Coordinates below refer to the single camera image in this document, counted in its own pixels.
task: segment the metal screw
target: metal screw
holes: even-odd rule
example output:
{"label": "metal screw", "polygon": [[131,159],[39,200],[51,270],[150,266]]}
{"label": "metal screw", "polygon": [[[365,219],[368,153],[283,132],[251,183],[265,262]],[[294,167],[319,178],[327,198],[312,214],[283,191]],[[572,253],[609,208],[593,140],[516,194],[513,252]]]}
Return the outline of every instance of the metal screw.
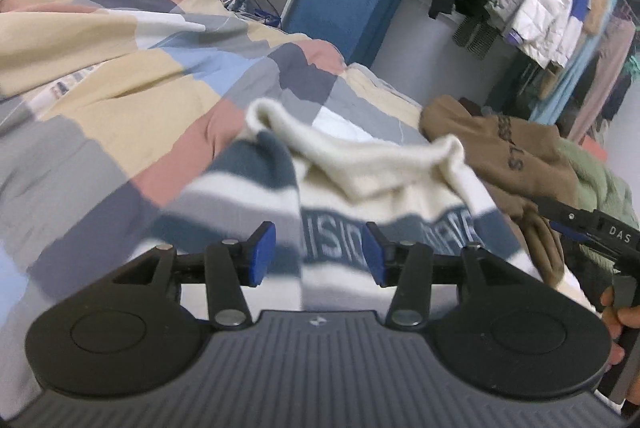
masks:
{"label": "metal screw", "polygon": [[224,309],[214,318],[218,325],[223,327],[237,327],[246,320],[246,315],[238,309]]}
{"label": "metal screw", "polygon": [[418,311],[398,309],[391,315],[391,320],[401,327],[415,327],[422,322],[422,315]]}

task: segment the white puffer jacket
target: white puffer jacket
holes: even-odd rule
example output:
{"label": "white puffer jacket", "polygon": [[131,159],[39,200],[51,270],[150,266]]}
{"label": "white puffer jacket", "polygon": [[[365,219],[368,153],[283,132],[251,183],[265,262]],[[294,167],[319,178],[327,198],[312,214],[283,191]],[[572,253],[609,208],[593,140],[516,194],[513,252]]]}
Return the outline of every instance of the white puffer jacket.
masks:
{"label": "white puffer jacket", "polygon": [[492,23],[505,38],[546,68],[564,66],[571,53],[562,50],[573,0],[489,0]]}

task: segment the finger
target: finger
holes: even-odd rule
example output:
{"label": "finger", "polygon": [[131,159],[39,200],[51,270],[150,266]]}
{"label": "finger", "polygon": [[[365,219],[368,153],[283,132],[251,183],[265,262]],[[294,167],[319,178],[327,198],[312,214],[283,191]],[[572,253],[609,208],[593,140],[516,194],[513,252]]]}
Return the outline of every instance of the finger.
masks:
{"label": "finger", "polygon": [[640,404],[640,376],[636,377],[636,380],[626,393],[626,398],[633,404]]}
{"label": "finger", "polygon": [[609,364],[619,364],[625,359],[625,349],[616,343],[611,344],[609,353]]}
{"label": "finger", "polygon": [[600,297],[600,303],[605,307],[613,305],[613,287],[607,287]]}
{"label": "finger", "polygon": [[616,312],[611,307],[604,309],[602,321],[607,326],[607,329],[609,329],[611,338],[614,340],[618,339],[620,334],[622,334],[622,325],[616,316]]}
{"label": "finger", "polygon": [[640,306],[618,309],[618,320],[632,329],[640,329]]}

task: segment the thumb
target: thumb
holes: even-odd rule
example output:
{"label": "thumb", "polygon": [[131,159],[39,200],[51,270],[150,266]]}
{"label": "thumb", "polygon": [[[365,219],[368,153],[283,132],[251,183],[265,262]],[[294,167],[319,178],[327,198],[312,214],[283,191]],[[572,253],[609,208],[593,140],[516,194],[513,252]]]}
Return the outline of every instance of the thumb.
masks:
{"label": "thumb", "polygon": [[618,319],[620,323],[631,327],[632,329],[640,329],[640,306],[629,308],[622,308],[618,310]]}

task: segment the ribbed gray surface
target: ribbed gray surface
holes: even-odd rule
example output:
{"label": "ribbed gray surface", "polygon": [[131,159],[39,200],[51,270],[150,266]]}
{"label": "ribbed gray surface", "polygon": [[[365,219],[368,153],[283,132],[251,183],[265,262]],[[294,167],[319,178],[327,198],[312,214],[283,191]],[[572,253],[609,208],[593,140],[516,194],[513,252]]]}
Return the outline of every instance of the ribbed gray surface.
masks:
{"label": "ribbed gray surface", "polygon": [[[326,321],[310,321],[321,316]],[[373,313],[264,313],[215,336],[200,361],[150,394],[115,401],[46,392],[17,428],[617,428],[592,394],[501,400],[450,376],[416,334]]]}

